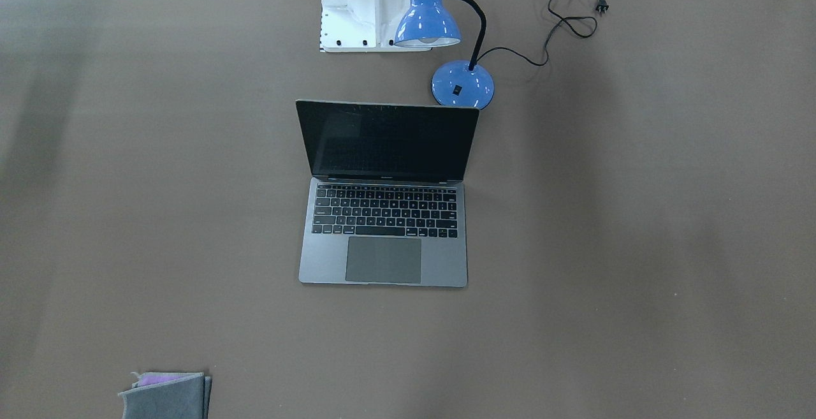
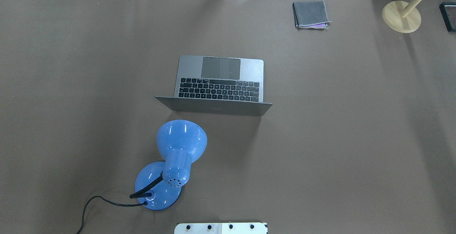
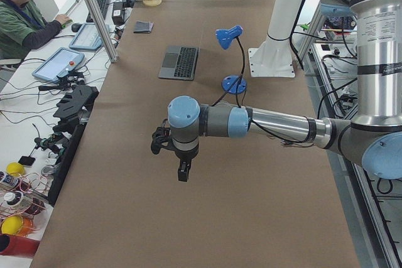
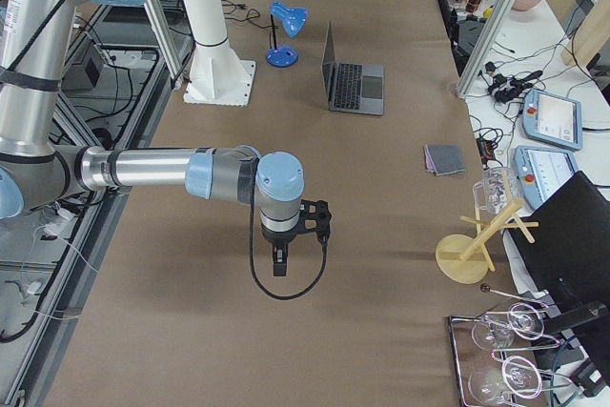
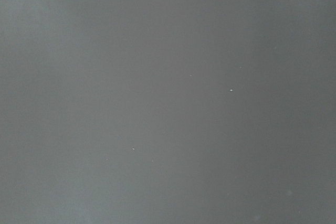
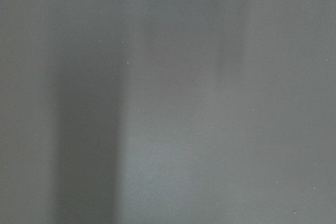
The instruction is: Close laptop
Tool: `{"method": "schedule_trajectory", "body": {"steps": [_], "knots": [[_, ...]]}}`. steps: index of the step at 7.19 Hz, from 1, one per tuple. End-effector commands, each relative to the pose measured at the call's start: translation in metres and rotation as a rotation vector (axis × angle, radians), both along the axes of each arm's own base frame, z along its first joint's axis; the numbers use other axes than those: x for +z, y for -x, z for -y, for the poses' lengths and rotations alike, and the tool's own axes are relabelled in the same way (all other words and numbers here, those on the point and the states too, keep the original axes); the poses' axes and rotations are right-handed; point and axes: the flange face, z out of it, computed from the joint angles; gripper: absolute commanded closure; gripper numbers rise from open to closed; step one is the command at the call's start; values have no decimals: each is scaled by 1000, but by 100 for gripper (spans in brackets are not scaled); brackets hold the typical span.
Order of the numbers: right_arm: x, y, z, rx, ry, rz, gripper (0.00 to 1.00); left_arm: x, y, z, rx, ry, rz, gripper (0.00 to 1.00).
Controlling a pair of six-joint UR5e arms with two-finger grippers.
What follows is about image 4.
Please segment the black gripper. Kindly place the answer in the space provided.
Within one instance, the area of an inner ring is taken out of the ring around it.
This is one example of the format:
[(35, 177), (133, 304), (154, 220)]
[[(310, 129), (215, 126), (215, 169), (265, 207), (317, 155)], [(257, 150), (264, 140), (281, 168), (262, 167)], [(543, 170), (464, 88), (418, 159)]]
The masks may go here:
[(303, 234), (303, 230), (295, 227), (289, 231), (277, 232), (263, 226), (262, 234), (265, 240), (272, 245), (273, 276), (285, 276), (287, 274), (289, 245), (298, 235)]

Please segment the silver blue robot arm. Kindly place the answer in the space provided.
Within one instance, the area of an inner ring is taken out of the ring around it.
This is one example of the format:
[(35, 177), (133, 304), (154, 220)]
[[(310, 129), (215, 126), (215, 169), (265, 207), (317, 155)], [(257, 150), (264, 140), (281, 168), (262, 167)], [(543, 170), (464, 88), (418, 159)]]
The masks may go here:
[(274, 274), (302, 229), (304, 173), (289, 153), (233, 149), (55, 147), (49, 141), (71, 28), (79, 5), (140, 6), (147, 0), (8, 0), (1, 34), (1, 215), (109, 187), (181, 184), (206, 199), (256, 206), (272, 244)]

